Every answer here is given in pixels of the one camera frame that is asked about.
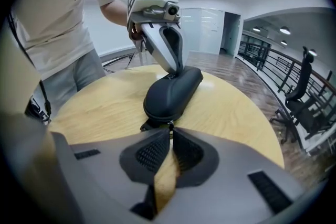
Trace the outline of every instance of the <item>black vent slot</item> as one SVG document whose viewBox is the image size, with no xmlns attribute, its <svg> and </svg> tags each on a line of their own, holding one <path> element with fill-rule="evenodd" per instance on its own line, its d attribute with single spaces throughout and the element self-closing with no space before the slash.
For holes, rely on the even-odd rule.
<svg viewBox="0 0 336 224">
<path fill-rule="evenodd" d="M 169 150 L 169 136 L 161 136 L 140 148 L 135 157 L 142 166 L 156 174 L 167 155 L 167 150 Z"/>
<path fill-rule="evenodd" d="M 248 177 L 275 214 L 291 205 L 292 202 L 264 172 L 249 174 Z"/>
<path fill-rule="evenodd" d="M 82 151 L 82 152 L 77 152 L 77 153 L 74 153 L 76 159 L 84 159 L 84 158 L 88 158 L 88 157 L 91 157 L 91 156 L 95 156 L 97 154 L 99 154 L 100 151 L 96 148 L 92 149 L 92 150 L 89 150 L 89 151 Z"/>
<path fill-rule="evenodd" d="M 203 158 L 202 148 L 181 135 L 174 136 L 173 145 L 181 174 L 196 166 Z"/>
</svg>

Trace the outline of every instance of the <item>hand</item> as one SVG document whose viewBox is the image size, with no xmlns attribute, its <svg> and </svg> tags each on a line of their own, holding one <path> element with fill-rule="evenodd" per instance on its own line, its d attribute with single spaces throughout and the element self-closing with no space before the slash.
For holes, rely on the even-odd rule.
<svg viewBox="0 0 336 224">
<path fill-rule="evenodd" d="M 140 24 L 135 24 L 132 28 L 132 38 L 140 40 L 142 38 L 142 29 Z"/>
</svg>

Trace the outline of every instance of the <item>chair leg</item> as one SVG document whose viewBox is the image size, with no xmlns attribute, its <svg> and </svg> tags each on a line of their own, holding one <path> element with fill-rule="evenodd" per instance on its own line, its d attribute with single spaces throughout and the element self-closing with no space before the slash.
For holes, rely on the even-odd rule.
<svg viewBox="0 0 336 224">
<path fill-rule="evenodd" d="M 288 138 L 288 126 L 286 126 L 286 133 L 285 133 L 285 138 L 280 140 L 280 144 L 283 145 L 287 142 L 287 138 Z"/>
<path fill-rule="evenodd" d="M 286 124 L 288 122 L 287 120 L 278 119 L 278 118 L 270 118 L 269 119 L 269 122 L 273 122 L 273 121 L 277 121 L 277 122 L 284 123 L 284 124 Z"/>
</svg>

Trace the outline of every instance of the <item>wooden floor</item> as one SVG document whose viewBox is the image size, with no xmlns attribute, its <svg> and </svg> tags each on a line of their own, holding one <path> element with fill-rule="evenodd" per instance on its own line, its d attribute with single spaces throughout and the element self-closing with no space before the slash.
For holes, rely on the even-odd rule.
<svg viewBox="0 0 336 224">
<path fill-rule="evenodd" d="M 142 53 L 142 59 L 143 61 L 140 63 L 139 55 L 134 57 L 129 68 L 156 63 L 148 52 Z M 125 58 L 107 69 L 113 71 L 124 69 L 128 61 L 129 58 Z M 268 119 L 280 107 L 279 102 L 263 81 L 238 59 L 225 54 L 211 55 L 191 52 L 187 65 L 198 67 L 238 88 L 260 108 Z M 286 128 L 276 122 L 272 126 L 280 141 Z M 308 156 L 300 149 L 297 142 L 291 143 L 290 140 L 282 145 L 281 149 L 285 160 L 285 169 L 307 189 L 315 186 L 324 177 L 324 170 L 332 163 L 329 152 L 318 152 L 314 156 Z"/>
</svg>

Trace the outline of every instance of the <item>glass wall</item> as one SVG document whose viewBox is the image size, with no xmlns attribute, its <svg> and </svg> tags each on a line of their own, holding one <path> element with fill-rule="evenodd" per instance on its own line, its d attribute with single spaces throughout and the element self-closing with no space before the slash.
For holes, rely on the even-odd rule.
<svg viewBox="0 0 336 224">
<path fill-rule="evenodd" d="M 224 12 L 217 9 L 180 9 L 183 46 L 189 51 L 219 54 Z"/>
</svg>

